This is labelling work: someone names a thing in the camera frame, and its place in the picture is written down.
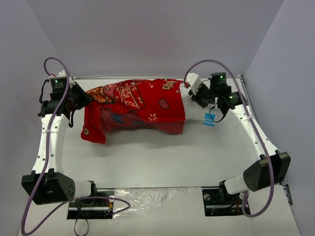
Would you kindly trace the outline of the white pillow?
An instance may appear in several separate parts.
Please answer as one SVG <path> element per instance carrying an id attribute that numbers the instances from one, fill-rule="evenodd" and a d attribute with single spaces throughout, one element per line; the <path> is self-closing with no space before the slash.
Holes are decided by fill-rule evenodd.
<path id="1" fill-rule="evenodd" d="M 189 96 L 189 89 L 185 88 L 183 83 L 180 85 L 180 94 L 184 106 L 186 120 L 203 121 L 205 114 L 210 110 L 210 105 L 202 108 L 198 103 L 193 101 Z"/>

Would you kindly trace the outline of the red printed pillowcase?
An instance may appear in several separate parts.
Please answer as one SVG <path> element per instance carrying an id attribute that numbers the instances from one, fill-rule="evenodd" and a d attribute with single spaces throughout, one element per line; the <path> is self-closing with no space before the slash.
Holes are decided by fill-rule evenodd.
<path id="1" fill-rule="evenodd" d="M 182 134 L 186 116 L 181 85 L 175 79 L 137 79 L 88 90 L 92 102 L 84 107 L 81 139 L 104 144 L 106 133 L 128 128 Z"/>

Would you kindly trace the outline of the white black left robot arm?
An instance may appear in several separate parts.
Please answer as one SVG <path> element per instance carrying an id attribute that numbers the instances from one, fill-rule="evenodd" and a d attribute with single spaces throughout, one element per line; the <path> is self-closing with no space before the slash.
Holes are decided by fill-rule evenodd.
<path id="1" fill-rule="evenodd" d="M 63 143 L 73 127 L 75 111 L 91 102 L 83 89 L 66 76 L 51 76 L 50 100 L 41 100 L 41 138 L 31 174 L 22 177 L 22 187 L 37 205 L 71 202 L 81 198 L 89 206 L 99 200 L 92 180 L 74 181 L 63 173 Z"/>

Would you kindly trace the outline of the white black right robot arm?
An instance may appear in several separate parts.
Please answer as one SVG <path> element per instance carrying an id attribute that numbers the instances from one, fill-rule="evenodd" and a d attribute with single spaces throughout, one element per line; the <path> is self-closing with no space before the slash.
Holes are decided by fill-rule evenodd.
<path id="1" fill-rule="evenodd" d="M 244 172 L 227 179 L 218 191 L 219 199 L 229 203 L 241 192 L 256 192 L 281 184 L 286 176 L 291 158 L 287 152 L 280 152 L 264 134 L 251 113 L 251 109 L 241 91 L 232 91 L 226 82 L 225 73 L 214 73 L 209 77 L 210 85 L 195 73 L 189 73 L 185 86 L 193 101 L 201 107 L 211 104 L 222 113 L 222 118 L 230 121 L 244 139 L 253 158 Z"/>

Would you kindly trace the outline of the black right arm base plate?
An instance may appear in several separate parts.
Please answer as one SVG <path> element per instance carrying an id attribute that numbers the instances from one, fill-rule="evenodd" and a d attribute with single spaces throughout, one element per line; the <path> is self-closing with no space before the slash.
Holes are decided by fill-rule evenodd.
<path id="1" fill-rule="evenodd" d="M 202 188 L 204 213 L 206 217 L 244 215 L 239 195 L 224 196 L 218 187 Z"/>

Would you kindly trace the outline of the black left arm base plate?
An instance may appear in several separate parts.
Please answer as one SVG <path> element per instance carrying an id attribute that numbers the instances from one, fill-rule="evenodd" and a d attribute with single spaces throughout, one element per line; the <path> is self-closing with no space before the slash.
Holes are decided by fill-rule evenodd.
<path id="1" fill-rule="evenodd" d="M 112 219 L 113 200 L 92 199 L 69 203 L 67 209 L 67 220 L 86 219 Z"/>

